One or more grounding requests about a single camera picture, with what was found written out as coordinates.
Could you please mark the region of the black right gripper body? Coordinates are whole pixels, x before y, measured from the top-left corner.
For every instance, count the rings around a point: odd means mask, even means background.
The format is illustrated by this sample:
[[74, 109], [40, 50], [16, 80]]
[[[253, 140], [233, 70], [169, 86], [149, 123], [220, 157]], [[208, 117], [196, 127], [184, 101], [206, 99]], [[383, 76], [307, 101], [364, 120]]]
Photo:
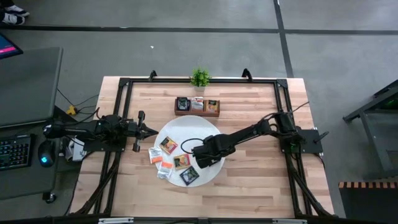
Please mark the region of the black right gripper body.
[[198, 146], [198, 166], [201, 169], [210, 167], [235, 152], [235, 138], [232, 135], [218, 134], [208, 136], [201, 146]]

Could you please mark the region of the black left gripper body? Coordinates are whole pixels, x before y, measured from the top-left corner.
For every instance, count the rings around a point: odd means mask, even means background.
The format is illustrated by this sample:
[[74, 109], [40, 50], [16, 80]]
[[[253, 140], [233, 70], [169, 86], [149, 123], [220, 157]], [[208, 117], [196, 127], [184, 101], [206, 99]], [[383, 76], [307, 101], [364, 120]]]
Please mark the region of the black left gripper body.
[[138, 121], [129, 119], [127, 123], [126, 136], [130, 138], [135, 138], [132, 150], [134, 152], [140, 152], [140, 140], [142, 139], [142, 127], [143, 121], [145, 119], [145, 112], [139, 111]]

